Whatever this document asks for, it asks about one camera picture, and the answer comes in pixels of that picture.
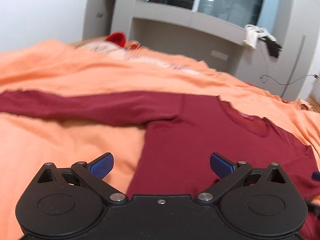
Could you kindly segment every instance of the blue gripper pad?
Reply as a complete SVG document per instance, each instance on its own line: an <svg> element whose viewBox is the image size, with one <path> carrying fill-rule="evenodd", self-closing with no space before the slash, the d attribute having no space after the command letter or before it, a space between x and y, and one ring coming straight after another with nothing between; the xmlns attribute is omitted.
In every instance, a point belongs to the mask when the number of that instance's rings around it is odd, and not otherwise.
<svg viewBox="0 0 320 240"><path fill-rule="evenodd" d="M104 156L103 158L96 159L89 163L90 168L89 171L96 175L98 178L103 179L113 168L113 155L109 153L108 155Z"/></svg>
<svg viewBox="0 0 320 240"><path fill-rule="evenodd" d="M218 175L220 179L228 176L230 173L234 172L235 169L232 165L225 162L214 153L210 157L210 167L211 170Z"/></svg>
<svg viewBox="0 0 320 240"><path fill-rule="evenodd" d="M320 172L315 171L314 173L312 173L312 179L320 181Z"/></svg>

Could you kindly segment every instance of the wall outlet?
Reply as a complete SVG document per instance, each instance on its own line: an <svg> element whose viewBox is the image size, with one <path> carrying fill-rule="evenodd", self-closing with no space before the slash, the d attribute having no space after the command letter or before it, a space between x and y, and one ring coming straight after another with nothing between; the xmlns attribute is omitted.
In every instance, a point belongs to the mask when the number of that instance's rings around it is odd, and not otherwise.
<svg viewBox="0 0 320 240"><path fill-rule="evenodd" d="M224 54L224 53L222 53L222 52L218 52L218 51L216 51L216 50L212 50L211 53L210 53L210 55L211 55L211 56L214 56L214 57L217 57L217 58L219 58L219 59L222 59L222 60L224 60L224 61L227 61L228 58L229 58L229 55Z"/></svg>

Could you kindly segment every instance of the bed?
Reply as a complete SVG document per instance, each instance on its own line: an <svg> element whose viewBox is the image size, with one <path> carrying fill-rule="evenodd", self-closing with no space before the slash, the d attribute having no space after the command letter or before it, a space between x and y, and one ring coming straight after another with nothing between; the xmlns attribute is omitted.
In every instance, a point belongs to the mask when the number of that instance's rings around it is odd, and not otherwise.
<svg viewBox="0 0 320 240"><path fill-rule="evenodd" d="M219 95L238 111L267 117L304 145L311 145L320 168L320 115L301 102L284 102L268 91L208 68L203 61L182 55L145 47L125 50L113 44L100 44L94 52L90 51L92 46L82 47L87 43L65 45L50 40L0 54L1 92L38 90L64 97L133 90ZM70 167L76 161L89 162L112 152L115 166L105 181L126 192L144 144L143 125L112 127L86 120L44 120L8 113L0 113L0 122L0 187L5 192L0 197L0 234L8 240L22 236L15 205L43 163ZM319 225L309 225L304 236L316 239L316 231Z"/></svg>

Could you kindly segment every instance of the red cloth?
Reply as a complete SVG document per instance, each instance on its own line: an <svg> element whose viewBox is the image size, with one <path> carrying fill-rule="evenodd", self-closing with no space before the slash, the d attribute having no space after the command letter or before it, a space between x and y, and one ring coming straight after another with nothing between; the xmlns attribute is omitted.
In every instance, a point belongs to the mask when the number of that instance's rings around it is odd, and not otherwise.
<svg viewBox="0 0 320 240"><path fill-rule="evenodd" d="M125 46L125 34L124 33L112 33L106 38L106 41L111 41L114 44L124 48Z"/></svg>
<svg viewBox="0 0 320 240"><path fill-rule="evenodd" d="M304 198L320 193L310 146L266 118L234 110L219 97L125 92L64 98L38 91L4 92L0 111L38 118L89 119L122 126L147 123L145 145L128 189L132 194L192 194L217 176L209 158L218 152L233 162L267 167L278 162ZM319 222L308 216L302 233L320 239Z"/></svg>

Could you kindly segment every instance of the wooden floor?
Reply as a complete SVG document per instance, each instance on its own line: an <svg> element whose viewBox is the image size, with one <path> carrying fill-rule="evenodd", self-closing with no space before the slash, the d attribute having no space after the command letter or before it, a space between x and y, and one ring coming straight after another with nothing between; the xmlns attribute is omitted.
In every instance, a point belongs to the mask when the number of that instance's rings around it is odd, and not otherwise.
<svg viewBox="0 0 320 240"><path fill-rule="evenodd" d="M320 105L312 97L308 97L307 102L314 107L315 112L320 113Z"/></svg>

